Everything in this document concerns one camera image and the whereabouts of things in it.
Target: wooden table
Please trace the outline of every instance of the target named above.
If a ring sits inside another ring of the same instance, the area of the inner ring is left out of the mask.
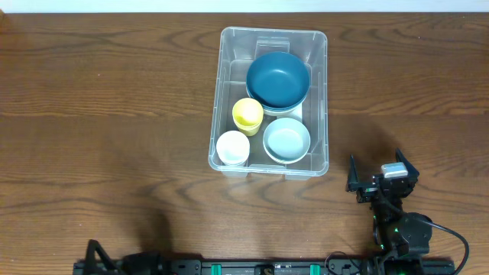
[[[0,28],[0,273],[69,274],[87,241],[205,258],[366,254],[372,213],[345,192],[394,161],[404,208],[463,234],[489,272],[489,16],[5,15]],[[329,38],[328,173],[226,178],[207,162],[226,26]],[[434,231],[429,256],[463,246]]]

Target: green connector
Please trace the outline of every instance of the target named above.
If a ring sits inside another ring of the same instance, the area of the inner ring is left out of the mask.
[[[213,264],[211,266],[211,275],[221,275],[221,265],[220,264]]]
[[[321,267],[318,264],[311,264],[310,275],[321,275]]]

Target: light blue bowl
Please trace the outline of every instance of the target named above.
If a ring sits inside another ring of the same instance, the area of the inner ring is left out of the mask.
[[[280,164],[302,160],[311,146],[306,126],[293,118],[280,118],[265,129],[263,146],[268,156]]]

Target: yellow cup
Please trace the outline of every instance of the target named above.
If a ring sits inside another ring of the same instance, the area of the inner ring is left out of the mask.
[[[232,119],[238,130],[250,137],[260,130],[263,107],[255,99],[240,99],[232,108]]]

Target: white wall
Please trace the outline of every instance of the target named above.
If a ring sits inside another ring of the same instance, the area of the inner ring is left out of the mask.
[[[0,0],[0,8],[6,13],[489,11],[489,0]]]

